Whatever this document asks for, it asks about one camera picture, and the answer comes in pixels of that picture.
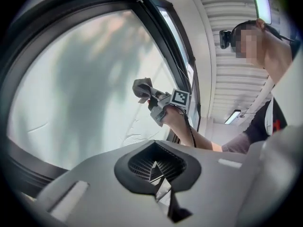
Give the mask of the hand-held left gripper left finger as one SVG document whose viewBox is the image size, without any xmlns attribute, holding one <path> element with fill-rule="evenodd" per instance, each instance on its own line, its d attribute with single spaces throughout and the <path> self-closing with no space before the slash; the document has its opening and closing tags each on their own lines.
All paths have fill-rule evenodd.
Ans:
<svg viewBox="0 0 303 227">
<path fill-rule="evenodd" d="M 174 147 L 149 140 L 90 157 L 48 184 L 37 206 L 55 227 L 172 227 L 154 185 L 140 174 Z"/>
</svg>

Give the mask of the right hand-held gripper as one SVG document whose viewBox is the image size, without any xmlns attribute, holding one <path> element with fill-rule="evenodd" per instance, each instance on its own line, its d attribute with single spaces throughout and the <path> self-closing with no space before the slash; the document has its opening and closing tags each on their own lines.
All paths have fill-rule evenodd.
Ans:
<svg viewBox="0 0 303 227">
<path fill-rule="evenodd" d="M 143 96 L 150 98 L 152 104 L 151 117 L 160 126 L 163 126 L 162 119 L 166 116 L 166 107 L 173 106 L 183 115 L 189 109 L 190 94 L 186 91 L 173 89 L 172 94 L 163 93 L 148 84 L 141 85 Z"/>
</svg>

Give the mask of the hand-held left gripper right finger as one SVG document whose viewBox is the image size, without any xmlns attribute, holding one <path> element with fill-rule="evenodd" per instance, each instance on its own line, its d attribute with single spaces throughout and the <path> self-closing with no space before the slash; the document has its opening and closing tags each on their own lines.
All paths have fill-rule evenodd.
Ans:
<svg viewBox="0 0 303 227">
<path fill-rule="evenodd" d="M 167 141 L 157 141 L 174 154 L 191 156 L 187 164 L 198 161 L 201 173 L 190 189 L 176 193 L 181 208 L 191 216 L 177 223 L 160 215 L 157 227 L 234 227 L 244 198 L 244 166 L 247 155 L 214 152 L 181 146 Z"/>
</svg>

